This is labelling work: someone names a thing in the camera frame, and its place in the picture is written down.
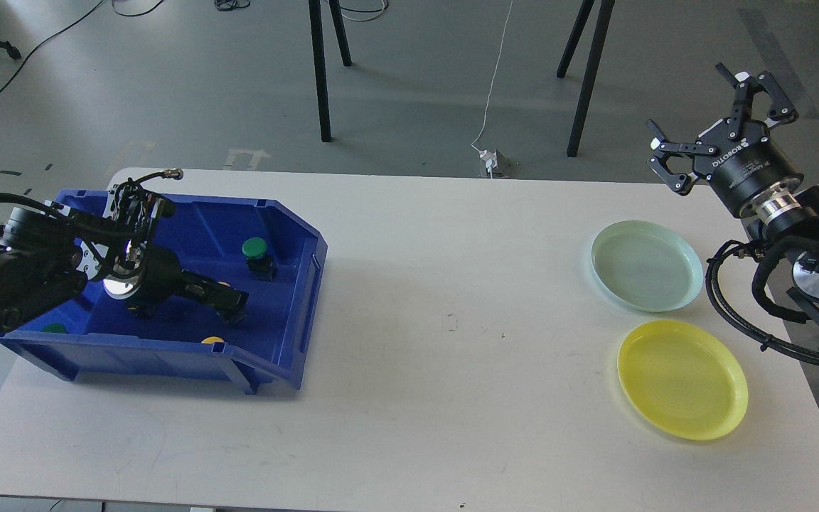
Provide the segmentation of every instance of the white table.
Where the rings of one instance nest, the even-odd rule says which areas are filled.
[[[127,169],[117,176],[139,176]],[[819,412],[798,363],[760,353],[701,295],[612,304],[586,260],[625,218],[705,259],[742,230],[715,195],[663,185],[186,171],[172,193],[277,198],[329,243],[305,381],[86,375],[18,360],[0,393],[0,495],[390,512],[819,510]],[[784,335],[729,262],[739,311]],[[721,339],[744,422],[693,443],[626,402],[614,358],[657,318]]]

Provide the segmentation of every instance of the blue storage crate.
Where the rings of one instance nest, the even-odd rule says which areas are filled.
[[[276,379],[299,389],[328,250],[321,234],[276,201],[166,197],[176,214],[160,218],[154,242],[184,269],[248,292],[245,320],[228,326],[212,308],[175,296],[152,318],[137,318],[92,282],[78,298],[0,334],[0,343],[65,381],[104,372],[230,380],[248,395]],[[101,215],[107,192],[70,189],[56,201]],[[247,268],[241,247],[250,237],[267,241],[273,282]],[[68,332],[46,333],[49,324]],[[209,336],[224,343],[201,343]]]

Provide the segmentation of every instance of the black cylindrical object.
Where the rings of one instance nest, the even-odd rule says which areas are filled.
[[[58,252],[0,249],[0,331],[7,333],[81,293],[87,276]]]
[[[777,240],[789,235],[819,240],[819,216],[806,207],[787,210],[770,221],[765,233],[767,240]]]
[[[710,186],[735,218],[753,217],[751,200],[774,183],[795,191],[805,178],[773,142],[746,144],[737,143],[712,162]]]
[[[147,248],[146,269],[129,281],[132,286],[115,290],[107,285],[107,293],[114,299],[124,299],[128,304],[156,308],[170,295],[178,294],[185,286],[182,266],[172,250],[151,245]]]
[[[9,222],[4,226],[2,244],[12,249],[71,252],[71,246],[75,245],[75,233],[64,221],[25,208],[14,208]]]

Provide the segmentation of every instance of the gray floor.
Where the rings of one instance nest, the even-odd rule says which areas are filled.
[[[116,4],[139,12],[154,2]],[[0,38],[27,55],[96,3],[1,0]],[[508,6],[392,0],[386,16],[347,23],[352,68],[339,65],[326,14],[335,142],[322,144],[305,2],[253,0],[249,9],[219,13],[206,0],[176,1],[137,18],[117,16],[105,2],[42,46],[0,94],[0,191],[43,200],[60,188],[103,188],[124,166],[221,169],[230,155],[234,169],[476,177],[480,160],[469,143],[482,124]],[[555,68],[578,6],[514,3],[478,145],[509,156],[515,177],[657,181],[644,163],[644,121],[652,117],[688,142],[725,116],[732,91],[714,70],[722,61],[780,79],[802,119],[774,139],[809,184],[819,182],[819,1],[618,3],[581,151],[569,159],[591,29],[569,77],[556,78]],[[0,87],[17,65],[0,50]],[[256,161],[237,150],[264,153]],[[689,215],[690,201],[673,215]],[[0,208],[0,221],[7,211]],[[0,350],[0,385],[10,362]],[[807,373],[819,404],[819,370]],[[53,503],[0,498],[0,510]]]

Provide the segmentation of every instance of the green button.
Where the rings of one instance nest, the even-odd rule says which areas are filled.
[[[248,259],[261,259],[267,254],[267,242],[263,238],[253,237],[242,244],[242,254]]]
[[[58,334],[68,334],[68,329],[65,327],[65,324],[49,324],[46,327],[43,327],[43,333],[58,333]]]

